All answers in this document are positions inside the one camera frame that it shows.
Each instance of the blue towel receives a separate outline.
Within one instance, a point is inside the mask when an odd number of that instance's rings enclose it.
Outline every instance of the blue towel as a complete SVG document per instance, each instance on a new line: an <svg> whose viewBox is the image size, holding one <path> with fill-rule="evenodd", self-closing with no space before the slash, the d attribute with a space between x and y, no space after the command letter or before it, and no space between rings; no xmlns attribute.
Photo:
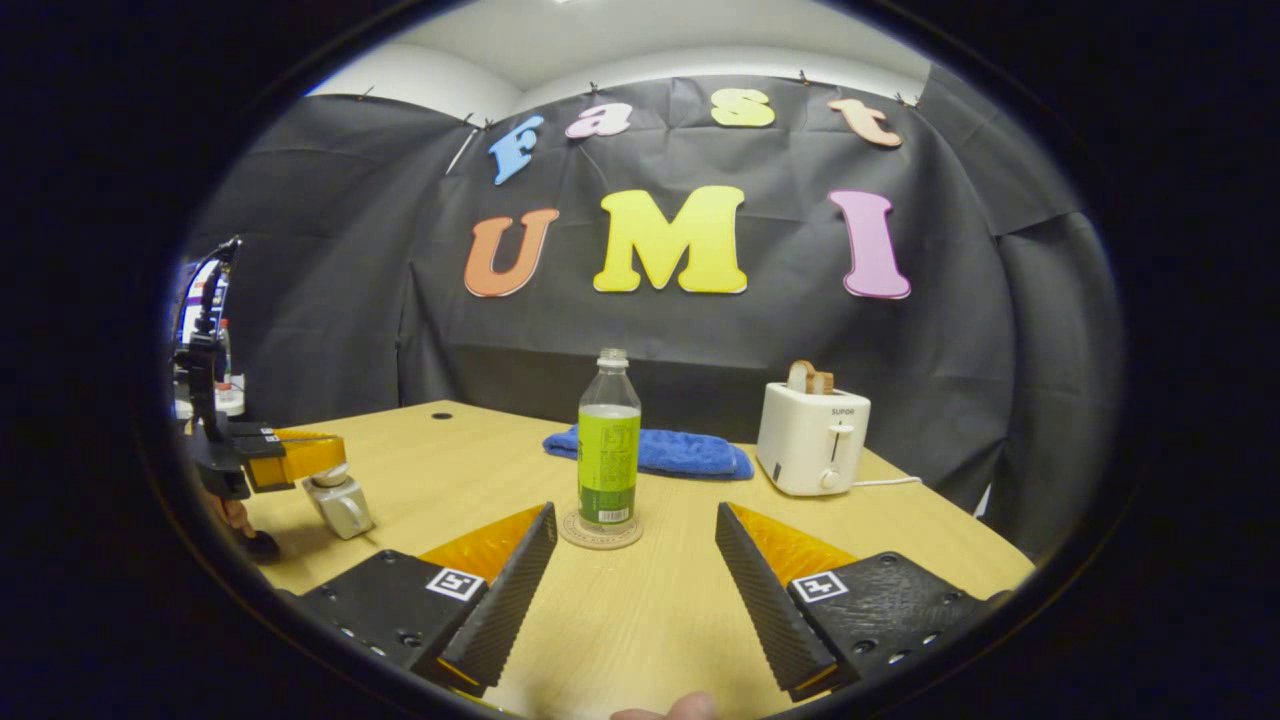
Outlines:
<svg viewBox="0 0 1280 720"><path fill-rule="evenodd" d="M561 457L577 457L577 425L543 441L543 450ZM745 480L755 475L751 459L723 438L640 430L641 473L701 480Z"/></svg>

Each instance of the blue letter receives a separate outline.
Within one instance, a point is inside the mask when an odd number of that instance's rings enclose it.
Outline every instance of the blue letter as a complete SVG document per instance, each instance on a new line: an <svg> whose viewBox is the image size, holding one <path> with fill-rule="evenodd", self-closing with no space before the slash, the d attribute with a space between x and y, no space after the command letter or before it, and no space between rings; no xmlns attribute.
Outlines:
<svg viewBox="0 0 1280 720"><path fill-rule="evenodd" d="M498 177L493 178L493 184L507 182L507 178L529 164L531 158L525 154L525 150L532 150L534 145L538 143L538 136L532 128L540 124L543 124L543 117L534 115L493 143L489 154L498 160Z"/></svg>

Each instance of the foam letter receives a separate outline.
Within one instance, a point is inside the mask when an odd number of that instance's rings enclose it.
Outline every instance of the foam letter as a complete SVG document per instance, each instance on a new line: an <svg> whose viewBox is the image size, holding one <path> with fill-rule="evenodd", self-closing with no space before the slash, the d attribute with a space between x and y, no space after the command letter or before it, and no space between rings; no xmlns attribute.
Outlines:
<svg viewBox="0 0 1280 720"><path fill-rule="evenodd" d="M874 108L868 108L863 105L861 101L854 100L851 97L845 100L832 100L827 102L827 106L832 110L840 110L845 115L845 122L849 123L849 129L863 136L867 142L874 142L876 145L883 145L884 147L897 147L902 145L902 138L895 133L884 131L879 127L876 120L883 120L884 113Z"/></svg>
<svg viewBox="0 0 1280 720"><path fill-rule="evenodd" d="M462 282L471 295L480 297L502 297L525 287L538 269L543 256L543 241L547 240L547 227L559 217L550 208L525 213L520 219L525 225L525 238L520 241L520 256L506 273L493 272L493 258L498 252L502 233L511 227L511 218L489 218L475 227L475 240L471 242L471 255Z"/></svg>
<svg viewBox="0 0 1280 720"><path fill-rule="evenodd" d="M712 94L712 118L722 126L762 128L773 122L769 96L759 90L726 87Z"/></svg>
<svg viewBox="0 0 1280 720"><path fill-rule="evenodd" d="M828 195L845 211L849 228L849 254L854 266L845 275L845 290L851 295L899 300L911 295L911 283L897 272L893 242L888 237L884 215L893 206L870 192L837 190Z"/></svg>
<svg viewBox="0 0 1280 720"><path fill-rule="evenodd" d="M568 137L591 137L593 135L618 135L631 127L627 118L631 117L631 105L626 102L609 102L588 108L579 115L576 123L568 126L564 135Z"/></svg>
<svg viewBox="0 0 1280 720"><path fill-rule="evenodd" d="M529 164L531 156L526 155L525 150L532 150L534 145L538 143L538 135L534 133L534 128L540 124L543 124L543 117L534 115L520 123L516 129L502 136L498 142L494 142L489 147L489 154L498 160L498 177L493 178L493 184L507 182L507 178L518 173L521 168Z"/></svg>
<svg viewBox="0 0 1280 720"><path fill-rule="evenodd" d="M640 287L640 273L631 269L632 249L649 282L662 290L687 247L689 265L680 273L680 287L689 292L742 292L746 274L737 269L733 219L744 197L736 187L699 187L689 193L676 219L667 223L643 190L605 195L600 208L611 215L609 243L604 270L593 283L595 290L631 292Z"/></svg>

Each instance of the ceiling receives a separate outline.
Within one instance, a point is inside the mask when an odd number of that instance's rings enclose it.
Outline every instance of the ceiling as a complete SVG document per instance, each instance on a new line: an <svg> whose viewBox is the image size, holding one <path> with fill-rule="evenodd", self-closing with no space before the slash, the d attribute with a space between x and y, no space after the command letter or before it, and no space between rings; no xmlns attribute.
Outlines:
<svg viewBox="0 0 1280 720"><path fill-rule="evenodd" d="M396 40L462 58L517 90L604 63L707 46L818 53L919 79L929 67L905 45L812 0L476 0Z"/></svg>

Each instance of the bottle label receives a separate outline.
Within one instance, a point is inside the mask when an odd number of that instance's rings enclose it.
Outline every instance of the bottle label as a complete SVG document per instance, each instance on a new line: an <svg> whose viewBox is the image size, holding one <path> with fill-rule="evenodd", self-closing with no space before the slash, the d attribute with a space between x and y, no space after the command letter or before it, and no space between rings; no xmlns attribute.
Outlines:
<svg viewBox="0 0 1280 720"><path fill-rule="evenodd" d="M582 519L609 525L631 519L636 497L640 415L577 415L577 497Z"/></svg>

